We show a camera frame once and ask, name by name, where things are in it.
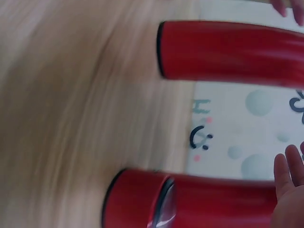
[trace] red cylinder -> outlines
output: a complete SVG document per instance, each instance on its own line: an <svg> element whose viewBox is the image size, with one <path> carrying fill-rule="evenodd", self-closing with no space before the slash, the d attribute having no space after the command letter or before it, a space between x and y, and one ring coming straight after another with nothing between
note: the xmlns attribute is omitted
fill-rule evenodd
<svg viewBox="0 0 304 228"><path fill-rule="evenodd" d="M176 212L172 208L173 186L173 180L166 173L119 172L105 196L102 228L156 228L157 222L171 215L162 211Z"/></svg>
<svg viewBox="0 0 304 228"><path fill-rule="evenodd" d="M108 189L102 228L269 228L275 193L271 182L125 170Z"/></svg>
<svg viewBox="0 0 304 228"><path fill-rule="evenodd" d="M304 88L304 35L260 25L166 21L157 35L167 79Z"/></svg>
<svg viewBox="0 0 304 228"><path fill-rule="evenodd" d="M172 175L177 214L172 228L269 228L273 183Z"/></svg>

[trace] black curved line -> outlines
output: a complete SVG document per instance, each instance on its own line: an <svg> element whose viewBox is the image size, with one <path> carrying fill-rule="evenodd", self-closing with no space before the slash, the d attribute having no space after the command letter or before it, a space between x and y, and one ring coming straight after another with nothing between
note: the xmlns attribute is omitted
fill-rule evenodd
<svg viewBox="0 0 304 228"><path fill-rule="evenodd" d="M300 96L301 99L304 99L304 95L302 93L302 90L296 90L296 93Z"/></svg>
<svg viewBox="0 0 304 228"><path fill-rule="evenodd" d="M196 128L194 128L191 133L190 133L190 137L189 137L189 140L190 140L190 146L191 148L195 149L196 148L196 145L194 143L194 136L196 134L196 132L198 132L199 130L203 129L204 126L197 126Z"/></svg>
<svg viewBox="0 0 304 228"><path fill-rule="evenodd" d="M161 50L161 41L162 41L162 31L163 31L163 26L165 24L165 21L159 24L158 30L157 30L157 37L156 37L156 56L157 56L157 63L158 63L158 69L163 78L166 78L165 72L163 70L163 65L162 65L162 50Z"/></svg>
<svg viewBox="0 0 304 228"><path fill-rule="evenodd" d="M297 108L297 107L295 107L295 103L298 102L298 101L300 101L300 99L297 98L297 97L291 98L289 100L289 106L296 113L304 113L304 108Z"/></svg>

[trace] gray circle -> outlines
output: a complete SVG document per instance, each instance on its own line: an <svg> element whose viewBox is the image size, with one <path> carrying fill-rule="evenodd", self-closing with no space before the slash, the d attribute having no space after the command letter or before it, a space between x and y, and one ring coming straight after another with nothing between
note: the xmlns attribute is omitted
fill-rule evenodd
<svg viewBox="0 0 304 228"><path fill-rule="evenodd" d="M253 154L247 157L241 166L243 179L264 180L270 176L269 159L262 154Z"/></svg>
<svg viewBox="0 0 304 228"><path fill-rule="evenodd" d="M247 95L245 104L252 115L264 116L271 111L274 101L268 92L255 90Z"/></svg>
<svg viewBox="0 0 304 228"><path fill-rule="evenodd" d="M290 135L288 133L285 133L285 132L279 132L276 135L276 138L278 139L278 141L286 143L290 140Z"/></svg>
<svg viewBox="0 0 304 228"><path fill-rule="evenodd" d="M231 159L238 159L242 156L242 148L239 146L230 146L228 148L228 157Z"/></svg>

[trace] light wood surface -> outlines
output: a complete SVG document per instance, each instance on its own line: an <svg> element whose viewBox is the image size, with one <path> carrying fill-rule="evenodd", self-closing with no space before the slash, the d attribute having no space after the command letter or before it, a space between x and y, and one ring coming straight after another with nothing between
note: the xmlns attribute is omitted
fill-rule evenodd
<svg viewBox="0 0 304 228"><path fill-rule="evenodd" d="M0 227L98 228L123 167L184 169L193 83L159 76L193 0L0 2Z"/></svg>

